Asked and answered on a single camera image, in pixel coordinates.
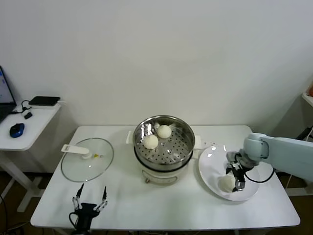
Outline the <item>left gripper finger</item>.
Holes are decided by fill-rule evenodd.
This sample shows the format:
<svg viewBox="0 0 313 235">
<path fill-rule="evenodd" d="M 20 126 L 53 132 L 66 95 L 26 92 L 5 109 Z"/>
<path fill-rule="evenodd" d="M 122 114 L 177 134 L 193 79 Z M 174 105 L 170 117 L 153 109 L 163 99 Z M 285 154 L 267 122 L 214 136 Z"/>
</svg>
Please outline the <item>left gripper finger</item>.
<svg viewBox="0 0 313 235">
<path fill-rule="evenodd" d="M 103 191 L 103 196 L 102 196 L 102 201 L 99 205 L 95 207 L 96 212 L 101 212 L 107 205 L 107 187 L 105 186 L 104 191 Z"/>
<path fill-rule="evenodd" d="M 81 201 L 80 201 L 80 196 L 81 196 L 81 193 L 83 191 L 83 187 L 84 187 L 84 184 L 81 185 L 81 187 L 78 189 L 75 197 L 72 198 L 72 202 L 73 202 L 75 211 L 82 209 L 82 207 L 83 207 L 81 204 Z"/>
</svg>

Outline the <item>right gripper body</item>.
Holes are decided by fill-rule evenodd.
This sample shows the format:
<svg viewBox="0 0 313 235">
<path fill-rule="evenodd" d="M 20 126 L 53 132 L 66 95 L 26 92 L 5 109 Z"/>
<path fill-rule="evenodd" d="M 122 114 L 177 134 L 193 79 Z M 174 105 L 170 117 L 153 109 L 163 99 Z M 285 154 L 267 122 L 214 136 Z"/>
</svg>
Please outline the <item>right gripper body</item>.
<svg viewBox="0 0 313 235">
<path fill-rule="evenodd" d="M 240 162 L 242 155 L 239 152 L 227 152 L 226 159 L 226 165 L 232 165 L 232 173 L 235 177 L 245 176 L 247 168 Z"/>
</svg>

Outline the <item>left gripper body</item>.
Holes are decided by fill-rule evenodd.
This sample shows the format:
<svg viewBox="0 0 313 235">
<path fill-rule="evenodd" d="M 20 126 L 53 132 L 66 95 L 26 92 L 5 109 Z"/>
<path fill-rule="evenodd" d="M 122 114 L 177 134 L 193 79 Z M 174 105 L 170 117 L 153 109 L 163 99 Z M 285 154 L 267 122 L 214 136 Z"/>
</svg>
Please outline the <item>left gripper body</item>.
<svg viewBox="0 0 313 235">
<path fill-rule="evenodd" d="M 100 212 L 95 209 L 96 204 L 82 203 L 81 209 L 75 209 L 75 214 L 78 217 L 76 229 L 90 229 L 92 220 L 97 217 Z"/>
</svg>

